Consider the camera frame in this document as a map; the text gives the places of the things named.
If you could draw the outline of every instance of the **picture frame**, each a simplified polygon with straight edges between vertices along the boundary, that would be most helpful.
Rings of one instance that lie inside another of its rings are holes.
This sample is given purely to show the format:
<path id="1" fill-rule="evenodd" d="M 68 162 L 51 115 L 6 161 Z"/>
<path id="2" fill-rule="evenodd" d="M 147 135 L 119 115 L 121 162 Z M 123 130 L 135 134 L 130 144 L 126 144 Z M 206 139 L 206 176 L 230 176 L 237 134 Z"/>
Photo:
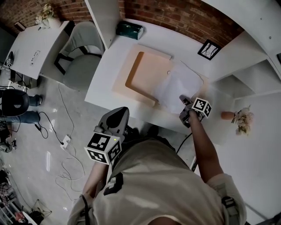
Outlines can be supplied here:
<path id="1" fill-rule="evenodd" d="M 207 39 L 203 46 L 198 51 L 198 55 L 211 60 L 222 49 L 221 46 Z"/>

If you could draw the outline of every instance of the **orange vase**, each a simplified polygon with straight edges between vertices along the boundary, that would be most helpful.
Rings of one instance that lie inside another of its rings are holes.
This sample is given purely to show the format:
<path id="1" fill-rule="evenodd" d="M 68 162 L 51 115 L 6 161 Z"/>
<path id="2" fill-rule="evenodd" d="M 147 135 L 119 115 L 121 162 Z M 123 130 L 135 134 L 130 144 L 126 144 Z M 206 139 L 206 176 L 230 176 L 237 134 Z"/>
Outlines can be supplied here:
<path id="1" fill-rule="evenodd" d="M 234 112 L 222 112 L 220 116 L 223 120 L 232 120 L 234 118 Z"/>

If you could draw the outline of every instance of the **gray floor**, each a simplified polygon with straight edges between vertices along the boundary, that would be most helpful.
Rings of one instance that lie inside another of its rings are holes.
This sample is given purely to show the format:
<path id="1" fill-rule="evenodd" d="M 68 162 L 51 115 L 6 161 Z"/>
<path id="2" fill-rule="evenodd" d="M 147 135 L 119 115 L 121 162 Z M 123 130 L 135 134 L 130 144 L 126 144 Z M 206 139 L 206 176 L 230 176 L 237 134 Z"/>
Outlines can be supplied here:
<path id="1" fill-rule="evenodd" d="M 2 73 L 0 84 L 7 85 L 7 79 L 8 75 Z M 63 85 L 60 85 L 60 90 L 68 112 L 74 122 L 74 131 L 70 143 L 76 149 L 76 156 L 83 164 L 86 173 L 80 180 L 72 182 L 72 189 L 80 191 L 93 165 L 93 161 L 88 158 L 83 147 L 90 140 L 93 129 L 98 124 L 100 118 L 109 110 L 85 102 L 86 93 L 71 90 Z M 71 133 L 72 123 L 62 104 L 58 92 L 58 83 L 52 80 L 42 79 L 39 87 L 28 90 L 28 94 L 31 96 L 42 94 L 44 96 L 41 106 L 30 107 L 29 110 L 44 111 L 49 116 L 61 140 L 65 135 Z M 67 159 L 69 158 L 69 154 L 60 148 L 60 143 L 56 139 L 54 131 L 44 115 L 41 115 L 40 123 L 47 128 L 49 132 L 48 139 L 44 139 L 33 124 L 22 123 L 18 133 L 13 133 L 13 138 L 16 138 L 17 141 L 17 149 L 10 153 L 1 152 L 0 157 L 6 164 L 7 169 L 11 172 L 27 204 L 32 206 L 39 199 L 52 210 L 53 213 L 43 221 L 43 224 L 62 225 L 66 224 L 72 208 L 70 198 L 72 200 L 77 198 L 80 192 L 75 192 L 71 189 L 69 180 L 57 178 L 58 184 L 66 189 L 69 198 L 66 192 L 55 183 L 55 179 L 58 175 L 62 176 L 63 173 L 66 173 L 61 166 L 62 162 L 69 171 L 72 179 L 78 179 L 83 176 L 83 170 L 77 160 Z M 129 125 L 139 129 L 148 126 L 144 122 L 134 118 L 129 119 Z M 13 129 L 17 128 L 18 124 L 14 123 Z M 159 134 L 167 138 L 170 144 L 176 149 L 186 137 L 184 134 L 163 128 L 160 128 Z M 73 147 L 68 146 L 67 151 L 73 154 Z M 182 146 L 179 155 L 188 165 L 191 164 L 195 155 L 191 138 Z M 19 193 L 18 199 L 28 209 L 28 206 L 26 206 Z"/>

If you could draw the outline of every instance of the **brick wall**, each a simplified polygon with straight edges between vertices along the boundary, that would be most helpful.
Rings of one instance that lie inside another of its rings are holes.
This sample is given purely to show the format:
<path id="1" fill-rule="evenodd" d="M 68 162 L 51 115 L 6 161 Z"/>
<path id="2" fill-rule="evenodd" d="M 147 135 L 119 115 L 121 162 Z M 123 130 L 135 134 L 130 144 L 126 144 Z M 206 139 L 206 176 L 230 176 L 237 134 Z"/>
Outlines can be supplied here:
<path id="1" fill-rule="evenodd" d="M 14 24 L 21 22 L 25 27 L 35 25 L 36 14 L 46 3 L 53 5 L 54 16 L 61 21 L 73 20 L 78 23 L 92 20 L 84 0 L 4 0 L 0 3 L 0 23 L 18 33 Z"/>
<path id="2" fill-rule="evenodd" d="M 207 39 L 221 47 L 243 28 L 201 0 L 119 0 L 123 18 L 153 23 L 182 33 L 201 43 Z"/>

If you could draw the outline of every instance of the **flower vase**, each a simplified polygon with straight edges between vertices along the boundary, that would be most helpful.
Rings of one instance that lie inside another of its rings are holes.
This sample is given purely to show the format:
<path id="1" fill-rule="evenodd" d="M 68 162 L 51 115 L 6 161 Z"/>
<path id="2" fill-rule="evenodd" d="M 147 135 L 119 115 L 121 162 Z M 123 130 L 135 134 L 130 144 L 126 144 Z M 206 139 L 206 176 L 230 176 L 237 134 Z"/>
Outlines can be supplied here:
<path id="1" fill-rule="evenodd" d="M 220 116 L 223 120 L 233 120 L 234 115 L 234 112 L 222 112 Z"/>
<path id="2" fill-rule="evenodd" d="M 48 17 L 49 25 L 52 29 L 57 29 L 61 26 L 61 22 L 58 18 L 52 16 Z"/>

